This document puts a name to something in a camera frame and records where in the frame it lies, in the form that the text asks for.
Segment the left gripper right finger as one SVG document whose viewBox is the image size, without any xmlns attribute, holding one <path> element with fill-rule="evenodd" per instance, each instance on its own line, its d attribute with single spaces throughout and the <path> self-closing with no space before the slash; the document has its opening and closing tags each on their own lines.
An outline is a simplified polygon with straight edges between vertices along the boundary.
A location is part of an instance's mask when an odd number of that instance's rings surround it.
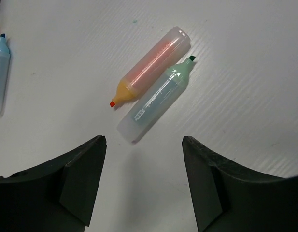
<svg viewBox="0 0 298 232">
<path fill-rule="evenodd" d="M 191 136 L 182 141 L 200 232 L 298 232 L 298 175 L 244 167 Z"/>
</svg>

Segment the orange highlighter marker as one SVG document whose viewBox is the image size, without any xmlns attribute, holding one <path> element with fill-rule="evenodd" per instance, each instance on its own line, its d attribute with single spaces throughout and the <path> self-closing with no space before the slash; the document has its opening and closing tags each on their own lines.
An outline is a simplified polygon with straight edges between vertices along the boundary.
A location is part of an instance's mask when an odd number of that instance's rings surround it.
<svg viewBox="0 0 298 232">
<path fill-rule="evenodd" d="M 110 106 L 117 107 L 141 97 L 168 67 L 188 52 L 190 41 L 185 31 L 173 27 L 122 77 Z"/>
</svg>

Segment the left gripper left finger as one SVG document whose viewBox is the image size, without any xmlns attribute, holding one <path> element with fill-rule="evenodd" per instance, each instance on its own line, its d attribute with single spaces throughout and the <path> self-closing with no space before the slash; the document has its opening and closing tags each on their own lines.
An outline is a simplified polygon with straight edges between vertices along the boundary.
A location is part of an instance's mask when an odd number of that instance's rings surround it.
<svg viewBox="0 0 298 232">
<path fill-rule="evenodd" d="M 91 222 L 106 147 L 98 135 L 40 165 L 0 176 L 0 232 L 83 232 Z"/>
</svg>

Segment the green highlighter marker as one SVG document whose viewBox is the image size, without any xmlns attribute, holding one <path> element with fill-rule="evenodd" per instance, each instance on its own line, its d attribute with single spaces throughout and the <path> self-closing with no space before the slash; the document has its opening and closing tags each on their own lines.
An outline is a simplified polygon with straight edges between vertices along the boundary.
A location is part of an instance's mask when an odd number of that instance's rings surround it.
<svg viewBox="0 0 298 232">
<path fill-rule="evenodd" d="M 186 90 L 195 56 L 167 68 L 117 126 L 130 143 L 137 143 Z"/>
</svg>

